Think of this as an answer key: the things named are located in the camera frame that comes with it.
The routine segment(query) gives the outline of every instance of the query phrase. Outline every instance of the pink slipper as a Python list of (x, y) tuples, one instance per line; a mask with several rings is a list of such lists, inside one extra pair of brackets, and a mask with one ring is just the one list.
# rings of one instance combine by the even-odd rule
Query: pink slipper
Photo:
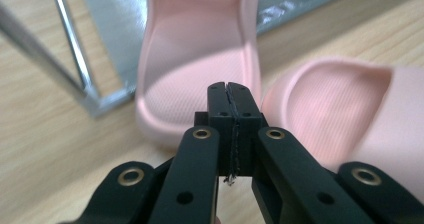
[(236, 82), (260, 100), (258, 0), (148, 0), (136, 92), (141, 131), (176, 147), (206, 111), (207, 87)]
[(423, 88), (424, 69), (326, 58), (277, 80), (262, 111), (324, 167), (374, 165), (424, 203)]

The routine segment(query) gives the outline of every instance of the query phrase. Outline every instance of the wooden floor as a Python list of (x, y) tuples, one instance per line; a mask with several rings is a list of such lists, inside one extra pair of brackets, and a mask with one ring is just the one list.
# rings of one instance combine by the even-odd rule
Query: wooden floor
[[(69, 69), (53, 0), (0, 0)], [(69, 0), (96, 81), (119, 87), (81, 0)], [(424, 0), (336, 0), (258, 38), (263, 91), (287, 68), (328, 55), (424, 66)], [(115, 166), (157, 166), (173, 155), (137, 129), (134, 103), (93, 119), (0, 35), (0, 223), (76, 219)], [(220, 186), (224, 224), (263, 223), (248, 178)]]

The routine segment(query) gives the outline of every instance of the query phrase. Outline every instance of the screw hole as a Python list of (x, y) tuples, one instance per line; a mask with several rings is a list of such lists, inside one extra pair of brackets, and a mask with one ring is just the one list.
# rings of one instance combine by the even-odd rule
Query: screw hole
[(368, 172), (359, 172), (358, 173), (358, 175), (362, 178), (362, 179), (365, 179), (365, 180), (367, 180), (367, 181), (374, 181), (374, 176), (373, 175), (371, 175), (370, 173), (368, 173)]
[(138, 172), (135, 172), (135, 171), (128, 172), (124, 175), (124, 179), (128, 180), (128, 181), (133, 181), (133, 180), (137, 179), (138, 176), (139, 176)]
[(193, 136), (197, 139), (206, 139), (211, 136), (211, 132), (206, 129), (199, 129), (193, 132)]
[(324, 203), (325, 205), (332, 205), (334, 204), (334, 198), (325, 192), (320, 192), (317, 194), (317, 198), (320, 202)]
[(193, 194), (191, 192), (181, 192), (177, 196), (177, 202), (181, 205), (190, 204), (193, 201)]
[(279, 131), (279, 130), (268, 130), (266, 132), (266, 135), (269, 138), (272, 138), (272, 139), (275, 139), (275, 140), (283, 139), (284, 136), (285, 136), (284, 133), (282, 131)]

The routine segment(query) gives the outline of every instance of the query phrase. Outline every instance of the metal screw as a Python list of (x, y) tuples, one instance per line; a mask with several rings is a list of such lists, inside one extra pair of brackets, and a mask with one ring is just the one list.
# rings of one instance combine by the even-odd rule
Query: metal screw
[(352, 175), (365, 185), (379, 186), (382, 183), (381, 178), (377, 174), (365, 168), (354, 168)]
[(286, 135), (284, 134), (284, 132), (280, 131), (280, 130), (276, 130), (276, 129), (270, 129), (266, 132), (266, 135), (269, 138), (275, 139), (275, 140), (281, 140), (283, 139)]
[[(127, 174), (136, 174), (135, 177), (128, 177)], [(131, 167), (123, 171), (118, 177), (121, 186), (132, 186), (139, 183), (144, 177), (144, 171), (137, 167)]]
[(198, 129), (193, 132), (193, 136), (197, 139), (206, 139), (209, 138), (212, 133), (207, 129)]

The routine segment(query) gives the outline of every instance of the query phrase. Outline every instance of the metal frame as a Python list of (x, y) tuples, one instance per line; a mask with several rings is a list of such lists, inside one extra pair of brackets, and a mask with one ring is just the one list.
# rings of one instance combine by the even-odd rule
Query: metal frame
[(73, 96), (93, 117), (131, 100), (135, 90), (122, 88), (101, 97), (84, 57), (78, 35), (64, 0), (56, 0), (68, 42), (71, 47), (79, 79), (75, 80), (63, 64), (57, 60), (8, 10), (0, 3), (0, 30), (25, 54), (48, 73), (54, 81)]

